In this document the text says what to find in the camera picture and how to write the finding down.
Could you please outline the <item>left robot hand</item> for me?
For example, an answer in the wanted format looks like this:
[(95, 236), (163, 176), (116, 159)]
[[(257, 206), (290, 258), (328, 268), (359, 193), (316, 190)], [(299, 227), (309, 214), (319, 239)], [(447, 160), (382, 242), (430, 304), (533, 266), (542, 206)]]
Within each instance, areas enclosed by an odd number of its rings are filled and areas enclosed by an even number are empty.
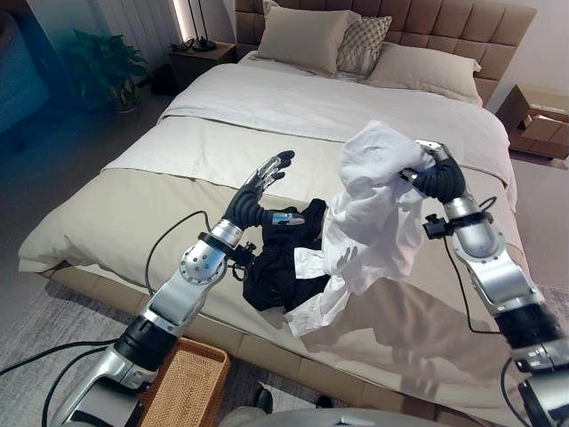
[(256, 226), (296, 226), (305, 223), (299, 213), (280, 213), (260, 205), (263, 192), (275, 181), (285, 177), (283, 169), (290, 166), (295, 153), (278, 153), (260, 165), (232, 197), (222, 218), (241, 230)]

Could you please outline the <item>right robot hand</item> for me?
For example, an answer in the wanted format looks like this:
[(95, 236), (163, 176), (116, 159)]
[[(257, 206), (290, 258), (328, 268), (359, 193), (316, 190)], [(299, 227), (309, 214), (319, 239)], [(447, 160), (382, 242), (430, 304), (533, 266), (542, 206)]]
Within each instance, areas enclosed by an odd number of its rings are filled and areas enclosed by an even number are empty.
[(449, 149), (435, 141), (416, 140), (415, 142), (434, 159), (435, 164), (421, 172), (405, 168), (399, 172), (399, 175), (421, 194), (435, 198), (441, 204), (447, 204), (461, 197), (465, 192), (466, 182)]

